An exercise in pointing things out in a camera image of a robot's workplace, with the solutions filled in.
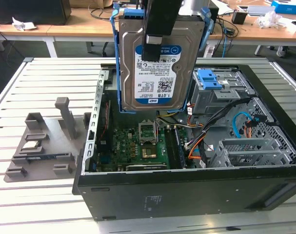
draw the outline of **black box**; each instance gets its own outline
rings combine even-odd
[[[231,21],[234,24],[244,24],[246,16],[247,16],[247,12],[234,11],[234,14],[232,15]]]
[[[0,0],[0,24],[12,17],[34,24],[65,25],[71,15],[69,0]]]
[[[218,16],[218,11],[219,11],[219,8],[212,2],[210,1],[210,4],[208,5],[208,8],[210,9],[211,11],[211,19],[214,21],[214,27],[215,27],[215,23],[216,23],[216,18]]]

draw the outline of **hard drive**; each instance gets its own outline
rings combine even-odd
[[[179,110],[189,90],[204,22],[181,17],[163,36],[158,62],[142,61],[143,20],[119,18],[121,105],[125,111]]]

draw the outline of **blue cable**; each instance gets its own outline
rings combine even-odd
[[[224,33],[225,33],[225,40],[224,40],[224,50],[222,52],[222,58],[225,56],[225,51],[226,51],[226,42],[227,42],[227,35],[226,35],[226,29],[224,29]]]
[[[234,118],[232,119],[232,128],[234,129],[234,132],[235,132],[237,138],[241,138],[240,133],[238,132],[237,127],[236,127],[236,119],[237,119],[237,117],[238,117],[239,115],[245,115],[245,116],[246,116],[247,118],[249,118],[250,120],[253,120],[253,118],[250,116],[250,114],[248,114],[248,113],[246,113],[246,112],[243,112],[243,111],[237,113],[237,114],[234,116]]]

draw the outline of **blue box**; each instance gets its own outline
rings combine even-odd
[[[273,1],[271,6],[275,6],[275,12],[278,14],[296,15],[296,3],[290,1]]]

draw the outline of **slatted metal table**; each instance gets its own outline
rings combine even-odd
[[[35,58],[23,62],[0,95],[0,233],[296,233],[296,195],[270,212],[93,221],[73,179],[6,183],[4,173],[18,146],[29,112],[60,117],[57,97],[70,99],[80,116],[92,108],[101,64],[113,58]],[[202,64],[248,64],[296,123],[296,83],[264,58],[201,58]]]

